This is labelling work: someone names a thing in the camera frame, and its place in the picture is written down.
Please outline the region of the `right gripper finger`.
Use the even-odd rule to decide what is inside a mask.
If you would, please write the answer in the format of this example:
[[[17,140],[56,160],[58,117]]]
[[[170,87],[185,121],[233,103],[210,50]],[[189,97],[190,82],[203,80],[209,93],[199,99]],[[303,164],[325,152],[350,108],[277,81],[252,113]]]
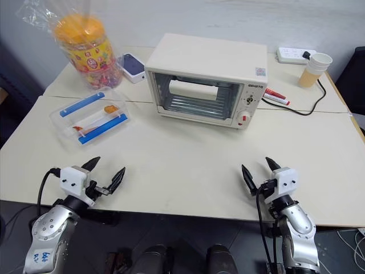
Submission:
[[[266,157],[265,159],[267,161],[267,164],[268,164],[269,168],[272,171],[275,171],[275,170],[278,170],[278,169],[281,168],[281,166],[276,161],[274,161],[273,159],[271,159],[269,157]]]
[[[253,177],[251,173],[243,164],[241,165],[241,169],[242,169],[243,179],[249,189],[251,196],[256,196],[258,188],[253,182]]]

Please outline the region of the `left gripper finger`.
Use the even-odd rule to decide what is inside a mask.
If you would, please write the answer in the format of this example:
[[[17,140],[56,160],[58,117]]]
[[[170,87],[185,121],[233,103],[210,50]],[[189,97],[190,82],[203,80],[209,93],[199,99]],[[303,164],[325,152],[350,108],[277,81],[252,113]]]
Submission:
[[[100,160],[100,157],[99,156],[97,156],[97,157],[95,157],[95,158],[92,158],[91,160],[89,160],[88,162],[86,162],[86,163],[84,163],[82,166],[81,166],[81,168],[82,169],[85,169],[85,170],[87,170],[87,171],[92,171],[95,167],[96,167],[96,165],[97,165],[97,163],[98,163],[98,161]]]
[[[118,186],[121,184],[125,174],[125,167],[118,171],[111,180],[111,184],[107,187],[108,193],[113,194]]]

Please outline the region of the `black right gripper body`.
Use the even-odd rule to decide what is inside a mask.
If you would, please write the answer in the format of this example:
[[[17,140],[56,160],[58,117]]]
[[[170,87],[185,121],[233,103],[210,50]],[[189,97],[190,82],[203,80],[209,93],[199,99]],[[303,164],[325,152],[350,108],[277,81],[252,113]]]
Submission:
[[[268,198],[274,193],[277,184],[277,179],[268,179],[264,181],[258,189],[258,195],[262,195],[265,199]]]

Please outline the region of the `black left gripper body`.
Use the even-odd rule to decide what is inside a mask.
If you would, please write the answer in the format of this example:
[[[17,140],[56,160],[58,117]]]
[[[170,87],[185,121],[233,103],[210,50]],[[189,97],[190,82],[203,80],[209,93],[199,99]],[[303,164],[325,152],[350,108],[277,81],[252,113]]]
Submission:
[[[111,192],[108,188],[97,186],[97,182],[94,180],[90,181],[89,186],[86,188],[86,195],[91,200],[97,200],[102,195],[108,196]]]

